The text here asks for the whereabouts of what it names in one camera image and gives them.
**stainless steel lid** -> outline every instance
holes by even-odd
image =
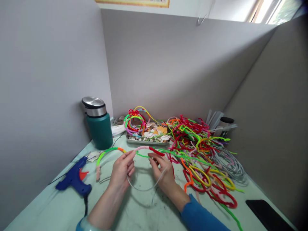
[[[105,106],[104,101],[96,97],[86,96],[83,97],[81,101],[83,105],[88,108],[100,108]]]
[[[106,105],[103,100],[96,97],[86,96],[83,97],[81,101],[88,116],[102,117],[107,114]]]

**light green table surface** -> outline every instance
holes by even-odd
[[[126,142],[125,134],[115,143],[115,147],[121,147],[126,151],[135,149],[137,146]],[[67,172],[77,160],[86,155],[89,151],[96,151],[93,141],[91,141],[79,155],[62,171],[58,176]],[[146,155],[148,150],[140,150],[141,154]],[[111,175],[113,162],[122,153],[118,150],[107,153],[101,160],[101,179]],[[136,156],[135,160],[135,181],[134,186],[140,189],[148,189],[154,185],[152,169],[147,158]],[[85,178],[85,184],[92,185],[92,191],[89,195],[89,211],[106,190],[109,181],[102,184],[96,183],[95,174],[96,161],[88,162],[83,171],[90,171]],[[176,182],[184,186],[187,182],[182,172],[180,164],[173,164],[175,170]],[[77,192],[69,187],[66,191],[56,192],[55,186],[58,181],[47,186],[5,229],[6,231],[73,231],[77,223],[84,215],[84,201]],[[239,187],[245,190],[245,193],[231,192],[238,202],[238,207],[232,209],[232,212],[240,220],[243,230],[247,231],[266,231],[265,227],[246,205],[246,200],[267,201],[270,206],[278,212],[284,220],[287,221],[294,229],[295,227],[287,218],[276,208],[276,206],[264,195],[253,181],[250,180],[247,187]],[[196,194],[194,190],[188,187],[188,193]],[[226,211],[205,194],[200,194],[200,201],[208,211],[216,216],[230,230],[239,230],[236,222]],[[160,191],[159,188],[147,192],[140,192],[129,188],[120,210],[117,214],[112,230],[186,230],[182,224],[179,213],[169,199]]]

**cubicle wall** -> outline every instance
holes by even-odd
[[[81,98],[112,115],[102,27],[94,1],[0,1],[0,230],[90,141]]]
[[[145,106],[157,119],[223,110],[272,25],[102,10],[115,116]]]
[[[277,27],[225,113],[229,149],[273,203],[301,228],[308,183],[308,17]]]

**black phone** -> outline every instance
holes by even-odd
[[[246,200],[246,204],[268,231],[294,231],[266,201]]]

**window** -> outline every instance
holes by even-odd
[[[250,22],[280,25],[304,14],[303,0],[258,0]]]

